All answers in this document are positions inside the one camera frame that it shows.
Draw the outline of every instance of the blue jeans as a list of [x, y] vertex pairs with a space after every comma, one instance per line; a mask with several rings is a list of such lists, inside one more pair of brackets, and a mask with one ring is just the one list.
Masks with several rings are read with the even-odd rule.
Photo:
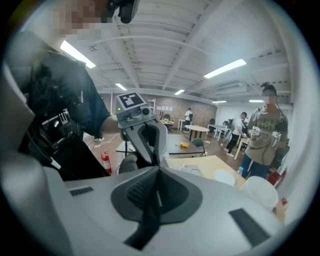
[[[246, 154], [244, 154], [242, 163], [240, 165], [243, 168], [243, 171], [242, 171], [243, 178], [246, 178], [248, 176], [248, 169], [251, 161], [252, 161], [251, 158]], [[250, 171], [249, 177], [258, 176], [261, 178], [265, 178], [269, 168], [270, 168], [270, 165], [262, 165], [254, 161], [249, 170]]]

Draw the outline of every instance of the person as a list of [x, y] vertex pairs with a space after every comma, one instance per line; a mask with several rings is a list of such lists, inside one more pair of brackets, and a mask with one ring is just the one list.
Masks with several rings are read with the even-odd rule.
[[[30, 126], [32, 132], [27, 131], [19, 151], [34, 156], [43, 165], [52, 165], [54, 158], [61, 166], [58, 171], [65, 181], [107, 176], [102, 165], [83, 142], [83, 133], [101, 138], [102, 133], [114, 134], [118, 133], [119, 129], [117, 118], [111, 116], [107, 110], [85, 68], [86, 64], [60, 54], [57, 49], [65, 35], [76, 34], [78, 29], [88, 28], [90, 23], [110, 22], [106, 18], [113, 16], [116, 7], [126, 8], [126, 11], [120, 10], [120, 18], [122, 22], [129, 23], [136, 13], [138, 2], [136, 1], [136, 5], [128, 5], [125, 1], [114, 0], [59, 0], [44, 3], [41, 14], [28, 21], [23, 20], [25, 16], [15, 19], [13, 27], [18, 27], [23, 22], [25, 24], [22, 32], [11, 41], [5, 61], [26, 96], [29, 108], [36, 116]], [[30, 30], [38, 39], [16, 40], [22, 34], [30, 34]], [[22, 69], [27, 70], [24, 77], [21, 77]], [[62, 108], [63, 113], [64, 109], [67, 109], [72, 129], [69, 125], [67, 139], [66, 136], [60, 136], [58, 150], [57, 147], [52, 150], [53, 139], [49, 136], [48, 140], [48, 134], [44, 134], [41, 127], [39, 128], [39, 120], [61, 115]], [[43, 145], [44, 137], [49, 145]]]
[[184, 120], [185, 120], [184, 125], [185, 126], [190, 125], [190, 123], [192, 122], [192, 116], [193, 116], [193, 114], [191, 112], [191, 108], [189, 107], [184, 114]]
[[[241, 167], [243, 167], [242, 177], [244, 178], [248, 176], [249, 171], [249, 176], [264, 178], [274, 159], [277, 148], [284, 148], [286, 146], [288, 136], [288, 119], [277, 103], [276, 88], [268, 83], [264, 83], [261, 86], [264, 87], [262, 98], [265, 106], [256, 109], [247, 124], [251, 139], [241, 163]], [[260, 135], [253, 133], [253, 127], [260, 129]], [[273, 132], [281, 134], [280, 140], [274, 146]]]
[[233, 120], [233, 131], [231, 134], [231, 140], [229, 141], [228, 145], [225, 147], [224, 151], [227, 152], [227, 155], [229, 157], [234, 157], [233, 154], [231, 154], [232, 149], [235, 147], [237, 144], [237, 141], [240, 136], [244, 137], [245, 139], [247, 138], [247, 135], [243, 133], [242, 128], [243, 128], [243, 121], [246, 119], [247, 113], [242, 112], [241, 115], [237, 116]]

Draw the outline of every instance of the yellow object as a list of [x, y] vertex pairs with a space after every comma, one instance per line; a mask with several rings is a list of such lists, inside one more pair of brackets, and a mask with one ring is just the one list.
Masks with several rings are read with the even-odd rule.
[[180, 142], [180, 147], [188, 148], [189, 147], [189, 143]]

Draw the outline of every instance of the brick wall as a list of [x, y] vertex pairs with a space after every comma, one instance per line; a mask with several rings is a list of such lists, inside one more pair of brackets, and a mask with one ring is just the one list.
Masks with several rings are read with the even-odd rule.
[[[101, 94], [101, 96], [104, 98], [103, 100], [105, 105], [110, 111], [110, 94]], [[116, 112], [116, 96], [117, 94], [114, 93], [112, 101], [112, 113]], [[185, 113], [188, 108], [191, 108], [193, 113], [193, 125], [207, 127], [209, 120], [211, 118], [216, 118], [217, 107], [212, 104], [157, 95], [141, 94], [141, 96], [145, 99], [145, 101], [155, 99], [155, 112], [158, 114], [158, 117], [160, 116], [160, 110], [157, 110], [157, 106], [172, 107], [172, 111], [164, 111], [164, 113], [169, 114], [171, 120], [174, 120], [174, 127], [178, 127], [179, 119], [185, 119]]]

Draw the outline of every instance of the white plate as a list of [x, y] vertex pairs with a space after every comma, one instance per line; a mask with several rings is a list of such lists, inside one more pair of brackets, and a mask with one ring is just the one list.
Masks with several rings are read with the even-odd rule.
[[233, 187], [236, 184], [235, 177], [233, 177], [232, 174], [230, 174], [229, 172], [221, 169], [214, 171], [213, 179], [216, 180], [217, 182], [222, 182]]

